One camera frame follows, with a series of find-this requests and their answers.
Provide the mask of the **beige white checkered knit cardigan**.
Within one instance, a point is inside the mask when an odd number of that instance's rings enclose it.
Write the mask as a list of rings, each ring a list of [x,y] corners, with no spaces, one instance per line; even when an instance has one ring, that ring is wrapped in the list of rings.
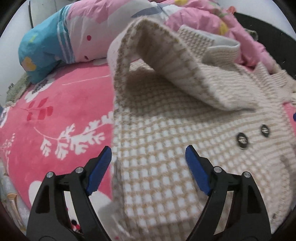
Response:
[[[146,17],[111,43],[115,89],[113,200],[123,240],[185,240],[206,203],[185,161],[198,154],[229,173],[248,171],[271,231],[295,202],[295,132],[284,109],[285,70],[235,63],[237,41]]]

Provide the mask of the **blue cartoon pillow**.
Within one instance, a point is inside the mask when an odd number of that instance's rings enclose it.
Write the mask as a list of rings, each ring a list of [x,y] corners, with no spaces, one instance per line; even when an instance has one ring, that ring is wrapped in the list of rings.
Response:
[[[41,82],[60,63],[75,62],[67,24],[71,6],[64,6],[33,27],[21,40],[18,58],[32,84]]]

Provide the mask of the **black padded headboard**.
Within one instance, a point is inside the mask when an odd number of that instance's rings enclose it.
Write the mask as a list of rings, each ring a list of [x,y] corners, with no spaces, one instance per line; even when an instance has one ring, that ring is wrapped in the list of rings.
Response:
[[[281,68],[295,78],[295,40],[275,26],[252,16],[241,13],[235,13],[234,16],[243,27],[258,33],[258,41],[265,46]]]

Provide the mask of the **pink floral fleece blanket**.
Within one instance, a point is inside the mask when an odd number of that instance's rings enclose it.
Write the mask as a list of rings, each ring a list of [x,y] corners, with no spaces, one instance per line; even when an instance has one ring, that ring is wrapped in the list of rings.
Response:
[[[111,144],[113,85],[105,61],[60,67],[1,113],[1,201],[25,232],[44,176],[72,172]]]

